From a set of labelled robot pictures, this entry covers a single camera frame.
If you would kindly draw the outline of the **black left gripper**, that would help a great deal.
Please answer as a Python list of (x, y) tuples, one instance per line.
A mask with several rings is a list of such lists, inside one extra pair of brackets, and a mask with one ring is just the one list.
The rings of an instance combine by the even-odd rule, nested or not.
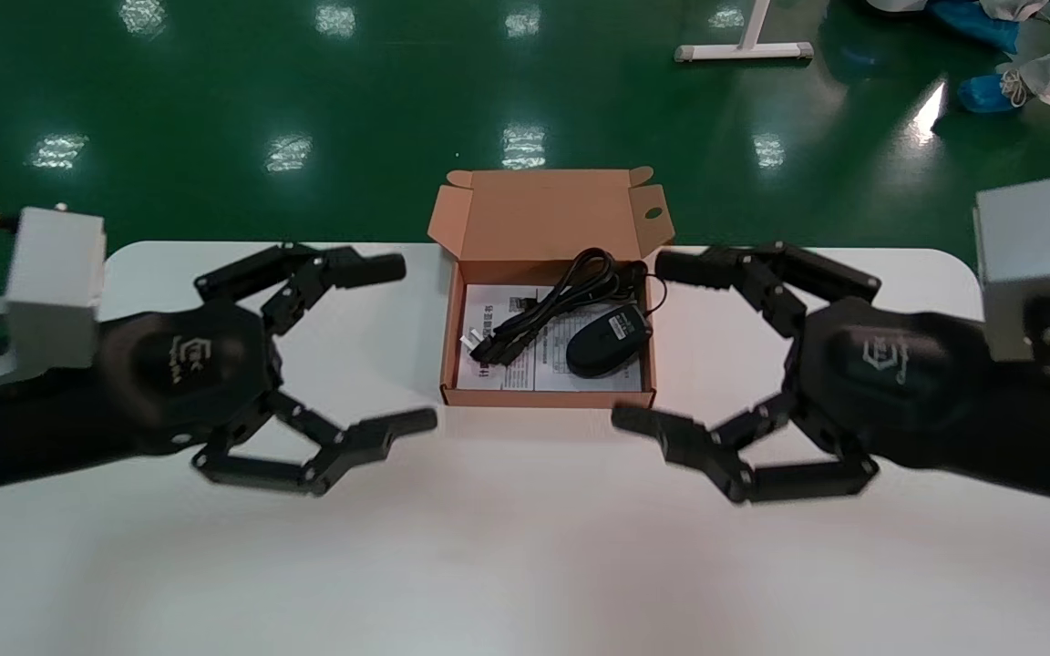
[[(117, 431), (138, 454), (174, 453), (228, 431), (257, 411), (265, 395), (267, 418), (307, 437), (317, 453), (288, 464), (233, 454), (222, 439), (192, 458), (193, 469), (216, 485), (324, 496), (356, 466), (385, 461), (400, 437), (437, 428), (437, 411), (412, 408), (339, 427), (287, 394), (268, 394), (281, 382), (278, 350), (268, 335), (291, 331), (333, 288), (382, 285), (405, 275), (397, 253), (279, 244), (201, 275), (193, 282), (206, 302), (201, 306), (101, 324), (101, 386), (118, 414)], [(274, 285), (279, 290), (261, 316), (237, 304)]]

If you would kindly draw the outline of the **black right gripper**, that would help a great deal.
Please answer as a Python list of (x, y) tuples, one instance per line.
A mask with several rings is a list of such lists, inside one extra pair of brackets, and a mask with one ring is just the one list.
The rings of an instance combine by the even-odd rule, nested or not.
[[(944, 444), (991, 371), (978, 323), (947, 314), (880, 310), (880, 280), (790, 242), (662, 250), (667, 282), (733, 290), (793, 341), (785, 387), (724, 423), (617, 405), (612, 426), (650, 437), (666, 464), (696, 470), (733, 504), (861, 494), (882, 456), (899, 466), (942, 466)], [(808, 314), (791, 288), (830, 306)], [(826, 461), (753, 466), (742, 449), (796, 425)]]

